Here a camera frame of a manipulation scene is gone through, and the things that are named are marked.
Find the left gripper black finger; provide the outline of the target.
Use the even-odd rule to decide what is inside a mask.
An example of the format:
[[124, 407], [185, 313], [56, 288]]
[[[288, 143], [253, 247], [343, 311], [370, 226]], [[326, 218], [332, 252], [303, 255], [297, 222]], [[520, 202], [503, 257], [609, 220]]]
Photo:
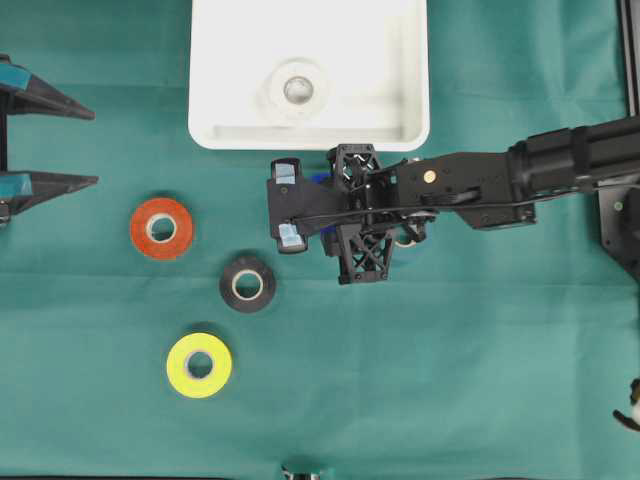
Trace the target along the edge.
[[38, 171], [1, 173], [1, 215], [15, 216], [65, 194], [96, 185], [97, 176]]
[[1, 109], [7, 115], [41, 114], [94, 120], [95, 113], [26, 68], [1, 63]]

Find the black gripper, moving arm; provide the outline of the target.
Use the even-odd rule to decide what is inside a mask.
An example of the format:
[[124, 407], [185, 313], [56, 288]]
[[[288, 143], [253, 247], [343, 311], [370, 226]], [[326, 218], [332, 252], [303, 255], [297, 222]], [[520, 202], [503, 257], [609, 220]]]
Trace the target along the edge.
[[325, 254], [339, 261], [341, 285], [389, 277], [395, 242], [425, 240], [425, 214], [398, 210], [397, 176], [370, 144], [341, 144], [327, 159], [333, 186], [346, 194], [344, 217], [322, 231]]

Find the black moving robot arm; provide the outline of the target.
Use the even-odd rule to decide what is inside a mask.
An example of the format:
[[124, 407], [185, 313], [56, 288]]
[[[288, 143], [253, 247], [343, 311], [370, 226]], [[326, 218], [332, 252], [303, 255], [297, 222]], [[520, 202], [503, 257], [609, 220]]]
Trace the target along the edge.
[[[98, 177], [9, 171], [7, 118], [40, 114], [94, 120], [95, 113], [1, 54], [1, 228], [12, 217], [97, 184]], [[328, 178], [305, 178], [296, 158], [271, 163], [267, 201], [271, 237], [281, 254], [308, 249], [320, 234], [325, 255], [338, 258], [340, 284], [387, 280], [402, 228], [410, 242], [426, 238], [440, 212], [459, 215], [473, 229], [536, 223], [536, 203], [620, 188], [632, 194], [639, 178], [639, 117], [529, 137], [504, 153], [455, 153], [403, 160], [383, 168], [371, 144], [341, 144], [327, 154]], [[153, 235], [168, 221], [168, 238]], [[130, 220], [130, 238], [144, 255], [172, 260], [194, 239], [191, 214], [176, 200], [144, 202]]]

